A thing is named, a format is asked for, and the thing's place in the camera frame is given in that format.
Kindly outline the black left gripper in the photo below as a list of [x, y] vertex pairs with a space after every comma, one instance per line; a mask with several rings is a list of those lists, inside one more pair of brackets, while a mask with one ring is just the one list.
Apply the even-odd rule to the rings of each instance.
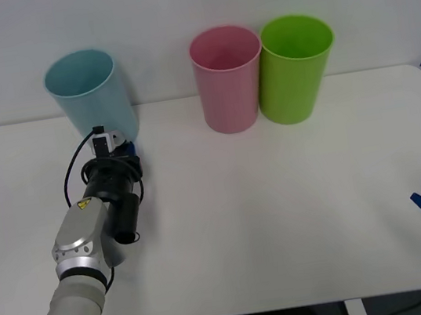
[[133, 142], [124, 142], [122, 144], [123, 156], [112, 155], [110, 157], [98, 157], [88, 161], [89, 174], [92, 175], [93, 170], [109, 169], [113, 172], [120, 172], [130, 179], [140, 178], [143, 176], [140, 158], [136, 156], [136, 148]]

